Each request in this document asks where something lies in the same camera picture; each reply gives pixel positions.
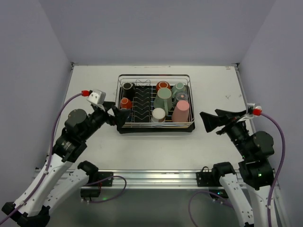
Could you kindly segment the pink plastic cup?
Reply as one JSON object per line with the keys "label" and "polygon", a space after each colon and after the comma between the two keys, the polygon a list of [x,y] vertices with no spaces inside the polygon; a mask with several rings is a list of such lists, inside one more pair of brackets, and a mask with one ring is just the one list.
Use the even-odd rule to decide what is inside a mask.
{"label": "pink plastic cup", "polygon": [[185,100],[178,101],[172,114],[173,122],[188,122],[189,102]]}

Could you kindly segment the white brown steel tumbler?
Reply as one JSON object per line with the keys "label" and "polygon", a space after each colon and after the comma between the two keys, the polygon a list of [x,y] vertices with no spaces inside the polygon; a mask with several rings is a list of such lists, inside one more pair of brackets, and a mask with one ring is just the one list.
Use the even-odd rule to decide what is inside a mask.
{"label": "white brown steel tumbler", "polygon": [[152,122],[164,122],[166,117],[165,110],[162,108],[155,108],[152,111],[151,121]]}

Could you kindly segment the clear plastic glass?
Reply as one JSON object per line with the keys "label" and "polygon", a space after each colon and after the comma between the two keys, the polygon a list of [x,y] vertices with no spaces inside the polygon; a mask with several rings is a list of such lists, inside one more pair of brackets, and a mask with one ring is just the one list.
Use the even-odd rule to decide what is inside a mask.
{"label": "clear plastic glass", "polygon": [[186,91],[178,91],[175,94],[173,105],[176,106],[179,101],[188,101],[188,94]]}

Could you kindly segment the tall green mug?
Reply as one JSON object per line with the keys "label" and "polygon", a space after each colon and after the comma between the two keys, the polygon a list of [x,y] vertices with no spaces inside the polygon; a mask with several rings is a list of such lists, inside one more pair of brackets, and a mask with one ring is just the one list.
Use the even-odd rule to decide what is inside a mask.
{"label": "tall green mug", "polygon": [[154,108],[162,108],[165,110],[167,116],[169,114],[169,111],[172,109],[172,105],[173,102],[171,90],[168,88],[159,89],[153,102]]}

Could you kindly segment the small green mug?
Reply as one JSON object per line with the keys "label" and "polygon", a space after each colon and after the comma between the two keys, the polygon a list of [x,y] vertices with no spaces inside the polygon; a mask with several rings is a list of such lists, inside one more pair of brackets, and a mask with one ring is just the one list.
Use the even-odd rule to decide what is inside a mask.
{"label": "small green mug", "polygon": [[177,94],[177,92],[180,92],[180,91],[186,91],[185,85],[183,83],[175,84],[171,89],[172,97],[174,97]]}

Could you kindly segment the orange floral bowl cup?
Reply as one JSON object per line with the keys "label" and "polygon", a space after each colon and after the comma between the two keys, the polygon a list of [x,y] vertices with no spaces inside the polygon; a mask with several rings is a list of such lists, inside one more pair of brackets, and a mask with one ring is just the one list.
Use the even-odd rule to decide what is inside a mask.
{"label": "orange floral bowl cup", "polygon": [[170,89],[170,84],[166,81],[159,81],[156,85],[156,92],[159,91],[161,88],[168,88]]}

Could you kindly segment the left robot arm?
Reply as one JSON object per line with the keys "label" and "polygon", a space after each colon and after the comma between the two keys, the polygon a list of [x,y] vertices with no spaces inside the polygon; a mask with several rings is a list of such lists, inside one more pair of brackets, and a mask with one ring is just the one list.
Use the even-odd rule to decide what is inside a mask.
{"label": "left robot arm", "polygon": [[28,189],[14,202],[7,202],[2,211],[20,227],[45,227],[50,213],[71,193],[96,178],[98,168],[89,161],[78,168],[60,185],[61,176],[87,148],[86,141],[103,124],[123,126],[131,111],[118,109],[105,102],[105,109],[94,107],[91,114],[75,109],[68,115],[61,136],[53,143],[48,160]]}

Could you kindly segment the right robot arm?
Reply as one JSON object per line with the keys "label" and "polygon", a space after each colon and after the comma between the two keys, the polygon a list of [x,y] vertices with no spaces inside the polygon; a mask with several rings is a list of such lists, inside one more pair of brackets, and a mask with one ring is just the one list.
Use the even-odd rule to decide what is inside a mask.
{"label": "right robot arm", "polygon": [[246,121],[261,116],[260,106],[252,104],[241,112],[216,109],[215,115],[201,112],[206,132],[216,128],[218,135],[227,134],[242,156],[239,172],[249,192],[247,198],[239,186],[236,172],[229,162],[215,164],[212,177],[227,193],[241,227],[276,227],[278,225],[273,199],[278,171],[274,172],[268,158],[274,154],[273,137],[265,131],[249,134]]}

